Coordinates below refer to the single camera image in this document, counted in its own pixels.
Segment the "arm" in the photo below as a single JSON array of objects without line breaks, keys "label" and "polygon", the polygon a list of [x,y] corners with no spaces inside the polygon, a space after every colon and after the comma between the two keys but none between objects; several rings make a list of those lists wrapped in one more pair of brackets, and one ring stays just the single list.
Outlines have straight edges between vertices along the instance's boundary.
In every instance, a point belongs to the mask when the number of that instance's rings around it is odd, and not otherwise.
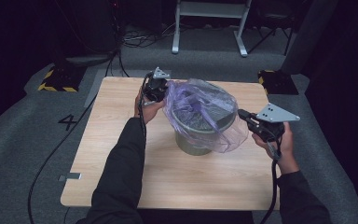
[{"label": "arm", "polygon": [[[289,123],[284,123],[281,153],[278,166],[282,176],[278,178],[281,195],[281,216],[283,223],[331,223],[325,206],[310,190],[306,178],[302,175],[293,154],[293,133]],[[268,146],[256,134],[252,134],[255,142],[263,147],[271,157]]]},{"label": "arm", "polygon": [[[103,168],[94,190],[85,223],[142,223],[136,211],[142,192],[145,138],[135,99],[134,117],[127,121]],[[163,103],[144,107],[145,123],[156,116]]]}]

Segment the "black jacket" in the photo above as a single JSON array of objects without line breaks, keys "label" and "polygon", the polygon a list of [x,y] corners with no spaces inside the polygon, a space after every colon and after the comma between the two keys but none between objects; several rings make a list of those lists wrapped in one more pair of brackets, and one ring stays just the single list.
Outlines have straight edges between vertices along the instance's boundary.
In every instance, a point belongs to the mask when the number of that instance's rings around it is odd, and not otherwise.
[{"label": "black jacket", "polygon": [[[87,217],[77,224],[143,223],[137,205],[141,197],[144,165],[145,140],[140,120],[132,118],[106,160]],[[301,172],[282,175],[278,185],[283,223],[331,223],[327,209],[311,193]]]}]

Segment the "carpeted floor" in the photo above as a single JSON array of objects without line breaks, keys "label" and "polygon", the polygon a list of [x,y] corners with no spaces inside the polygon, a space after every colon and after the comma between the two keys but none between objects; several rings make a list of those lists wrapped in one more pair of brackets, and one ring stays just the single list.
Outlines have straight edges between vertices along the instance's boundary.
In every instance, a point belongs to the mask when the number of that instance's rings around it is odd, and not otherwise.
[{"label": "carpeted floor", "polygon": [[[257,31],[250,30],[242,37],[245,46],[252,46],[260,38]],[[123,47],[122,63],[131,77],[143,77],[144,71],[159,66],[169,71],[172,78],[258,82],[258,71],[281,67],[284,44],[285,37],[278,32],[247,58],[242,58],[232,27],[187,30],[181,35],[177,55],[171,54],[172,36],[168,35],[145,48]],[[30,187],[47,159],[32,191],[34,223],[75,223],[88,210],[61,205],[64,182],[58,179],[71,169],[90,110],[68,136],[66,124],[59,121],[71,115],[79,120],[98,90],[107,63],[87,69],[79,92],[38,91],[51,66],[47,64],[34,74],[24,87],[27,96],[0,117],[0,224],[30,222],[27,206]],[[123,76],[118,58],[113,60],[107,74]],[[299,95],[270,94],[268,99],[301,117],[300,122],[292,125],[296,157],[313,192],[329,209],[333,222],[358,223],[356,192],[324,139],[304,95],[309,81],[302,75],[294,75],[292,79]],[[255,223],[264,214],[265,211],[254,211]],[[279,213],[274,212],[268,223],[281,223]]]}]

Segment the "hand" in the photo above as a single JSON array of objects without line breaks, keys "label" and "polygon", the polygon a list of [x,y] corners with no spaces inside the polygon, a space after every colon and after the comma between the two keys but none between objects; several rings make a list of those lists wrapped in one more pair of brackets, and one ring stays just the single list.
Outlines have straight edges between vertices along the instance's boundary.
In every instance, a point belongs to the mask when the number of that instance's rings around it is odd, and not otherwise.
[{"label": "hand", "polygon": [[[288,122],[284,122],[284,134],[282,136],[281,142],[281,158],[278,160],[278,166],[281,169],[281,173],[283,175],[293,173],[299,171],[298,164],[295,160],[295,156],[293,154],[293,133],[290,129],[290,125]],[[267,143],[263,142],[263,140],[255,133],[252,134],[252,137],[255,140],[255,143],[264,148],[267,151],[267,154],[272,158],[271,153],[269,152],[269,146]],[[277,144],[275,142],[271,143],[275,148],[277,148]]]},{"label": "hand", "polygon": [[[141,99],[141,94],[142,94],[142,88],[139,89],[138,95],[135,98],[134,115],[133,115],[135,118],[140,118],[138,104],[139,104],[139,99]],[[144,96],[144,102],[150,102],[150,101],[149,99],[147,99],[147,97]],[[143,105],[142,111],[144,113],[145,124],[147,124],[150,120],[152,120],[157,115],[158,110],[161,109],[163,106],[164,106],[163,101],[154,103],[152,105]]]}]

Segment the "cable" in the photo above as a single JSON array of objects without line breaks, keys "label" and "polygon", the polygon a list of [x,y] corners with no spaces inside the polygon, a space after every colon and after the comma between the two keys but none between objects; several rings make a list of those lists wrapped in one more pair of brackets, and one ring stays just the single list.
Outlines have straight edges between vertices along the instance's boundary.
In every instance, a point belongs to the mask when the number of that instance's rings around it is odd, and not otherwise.
[{"label": "cable", "polygon": [[117,20],[117,17],[119,17],[120,20],[122,20],[123,18],[123,15],[122,13],[120,13],[120,6],[121,4],[119,3],[120,1],[119,0],[106,0],[107,4],[112,8],[111,10],[111,16],[113,18],[113,23],[112,23],[112,26],[114,28],[116,28],[116,32],[117,32],[117,36],[120,35],[121,33],[121,25],[120,22]]},{"label": "cable", "polygon": [[69,209],[71,207],[68,207],[68,209],[66,209],[66,212],[65,212],[65,216],[63,217],[63,224],[66,224],[66,217],[68,216],[68,213],[69,213]]},{"label": "cable", "polygon": [[[123,45],[128,47],[128,48],[146,48],[152,44],[155,44],[157,41],[164,39],[165,37],[169,36],[169,35],[173,35],[173,33],[170,34],[165,34],[165,32],[169,31],[170,28],[172,28],[175,25],[175,22],[173,24],[171,24],[170,26],[168,26],[167,28],[165,28],[162,33],[161,36],[157,36],[157,35],[153,35],[153,34],[146,34],[146,35],[140,35],[139,31],[128,31],[124,36],[123,36]],[[130,43],[130,41],[135,41],[137,40],[138,43],[137,44],[133,44]]]},{"label": "cable", "polygon": [[113,75],[113,65],[112,65],[112,61],[113,61],[113,60],[110,61],[110,75],[113,77],[114,75]]},{"label": "cable", "polygon": [[126,70],[124,69],[123,62],[121,61],[121,50],[119,50],[119,51],[117,52],[117,54],[118,54],[118,63],[119,63],[119,65],[120,65],[120,67],[121,67],[121,70],[124,72],[124,74],[126,74],[127,77],[130,77],[130,76],[127,74]]},{"label": "cable", "polygon": [[[269,130],[265,129],[266,132],[269,132],[269,134],[271,134],[271,136],[273,136],[273,139],[275,140],[276,144],[277,144],[277,154],[278,156],[281,156],[281,141],[279,141],[276,136],[270,132]],[[267,213],[264,215],[263,219],[261,220],[260,224],[264,224],[266,223],[267,219],[269,218],[269,216],[272,214],[272,211],[274,210],[275,207],[275,203],[277,200],[277,188],[278,188],[278,178],[277,178],[277,163],[278,160],[273,160],[272,164],[271,164],[271,172],[272,172],[272,200],[271,200],[271,204],[269,206],[269,209],[267,211]]]},{"label": "cable", "polygon": [[144,111],[143,111],[143,106],[144,106],[144,97],[145,97],[145,83],[147,81],[148,78],[152,77],[153,76],[153,73],[152,72],[149,72],[145,75],[145,78],[144,78],[144,82],[142,83],[142,86],[141,86],[141,96],[140,96],[140,99],[139,99],[139,102],[138,102],[138,111],[139,111],[139,117],[141,119],[141,127],[142,127],[142,132],[144,133],[144,138],[145,138],[145,141],[146,141],[146,124],[145,124],[145,119],[144,119]]},{"label": "cable", "polygon": [[[62,7],[60,6],[60,4],[58,3],[57,0],[54,0],[55,4],[57,5],[59,11],[61,12],[61,14],[63,15],[63,17],[65,18],[66,23],[68,24],[69,28],[71,29],[72,33],[75,35],[76,39],[88,50],[90,50],[91,52],[94,53],[99,53],[99,54],[106,54],[106,57],[103,59],[99,59],[99,60],[93,60],[93,61],[88,61],[88,62],[82,62],[82,63],[77,63],[77,62],[71,62],[69,60],[67,60],[69,63],[73,64],[75,67],[89,67],[89,66],[94,66],[97,64],[101,64],[101,63],[105,63],[107,61],[109,61],[112,57],[115,57],[116,53],[117,53],[117,47],[114,47],[111,50],[108,51],[98,51],[96,49],[91,48],[90,46],[88,46],[83,39],[77,34],[74,26],[72,25],[72,23],[69,21],[68,17],[66,16],[65,12],[63,11]],[[74,9],[74,7],[72,6],[72,1],[69,1],[69,4],[71,5],[72,10]],[[117,40],[117,36],[118,36],[118,32],[115,31],[115,40]]]},{"label": "cable", "polygon": [[[109,65],[112,63],[113,58],[110,59],[109,64],[106,67],[105,76],[107,76]],[[77,120],[77,122],[74,124],[74,126],[69,130],[69,132],[66,134],[66,136],[59,142],[59,144],[50,152],[48,157],[45,159],[41,167],[39,168],[38,172],[36,173],[36,176],[34,177],[34,181],[31,184],[30,190],[28,192],[28,199],[27,199],[27,210],[28,210],[28,218],[30,219],[31,224],[34,224],[34,218],[32,215],[32,193],[34,191],[34,185],[36,184],[36,181],[40,174],[42,173],[43,169],[45,168],[46,164],[50,160],[50,158],[54,155],[54,153],[58,150],[58,148],[62,145],[62,143],[69,137],[69,135],[72,133],[72,131],[77,127],[77,125],[80,123],[80,121],[84,118],[87,111],[91,108],[92,104],[94,103],[95,99],[97,98],[98,94],[95,94],[94,98],[91,100],[87,108],[83,111],[83,113],[80,115],[80,118]]]}]

